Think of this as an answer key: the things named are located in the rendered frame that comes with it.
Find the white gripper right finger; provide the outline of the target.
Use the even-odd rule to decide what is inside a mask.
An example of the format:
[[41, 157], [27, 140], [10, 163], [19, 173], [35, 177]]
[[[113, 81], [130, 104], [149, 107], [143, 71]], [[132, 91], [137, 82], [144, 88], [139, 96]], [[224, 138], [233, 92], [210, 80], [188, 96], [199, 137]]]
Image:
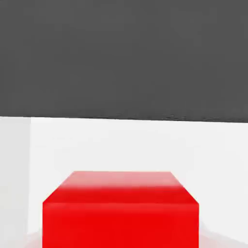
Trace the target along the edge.
[[211, 232], [205, 224], [199, 222], [199, 248], [248, 248], [248, 244], [239, 242], [219, 233]]

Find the small red cube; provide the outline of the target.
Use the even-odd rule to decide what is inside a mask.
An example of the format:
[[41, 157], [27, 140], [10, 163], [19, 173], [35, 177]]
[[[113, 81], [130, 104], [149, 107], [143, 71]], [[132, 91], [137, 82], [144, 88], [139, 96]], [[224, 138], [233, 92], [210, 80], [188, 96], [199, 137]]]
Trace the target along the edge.
[[199, 204], [170, 172], [75, 171], [43, 202], [42, 248], [199, 248]]

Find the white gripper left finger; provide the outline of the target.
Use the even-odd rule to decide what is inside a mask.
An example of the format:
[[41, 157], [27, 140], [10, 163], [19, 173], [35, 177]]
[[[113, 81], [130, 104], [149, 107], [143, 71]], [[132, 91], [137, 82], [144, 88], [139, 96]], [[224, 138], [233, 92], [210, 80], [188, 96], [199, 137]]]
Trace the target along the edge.
[[24, 248], [42, 248], [42, 230], [27, 234]]

